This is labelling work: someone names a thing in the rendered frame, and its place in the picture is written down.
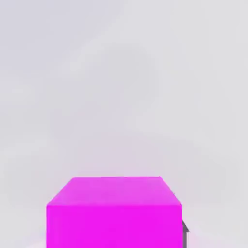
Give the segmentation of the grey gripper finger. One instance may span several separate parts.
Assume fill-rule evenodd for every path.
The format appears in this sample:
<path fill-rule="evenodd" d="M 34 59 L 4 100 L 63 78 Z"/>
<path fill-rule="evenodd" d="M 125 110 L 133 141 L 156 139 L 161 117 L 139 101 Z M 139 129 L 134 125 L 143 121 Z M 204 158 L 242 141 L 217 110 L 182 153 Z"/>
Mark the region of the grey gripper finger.
<path fill-rule="evenodd" d="M 187 237 L 188 233 L 190 232 L 184 221 L 182 221 L 183 224 L 183 248 L 187 248 Z"/>

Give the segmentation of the small magenta cube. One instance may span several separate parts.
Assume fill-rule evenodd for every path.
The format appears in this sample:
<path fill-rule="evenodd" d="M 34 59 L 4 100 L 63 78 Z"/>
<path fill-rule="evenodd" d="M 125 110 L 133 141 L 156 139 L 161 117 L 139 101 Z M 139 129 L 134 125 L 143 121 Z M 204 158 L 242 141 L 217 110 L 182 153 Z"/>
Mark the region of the small magenta cube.
<path fill-rule="evenodd" d="M 46 248 L 183 248 L 182 205 L 161 177 L 74 177 L 46 206 Z"/>

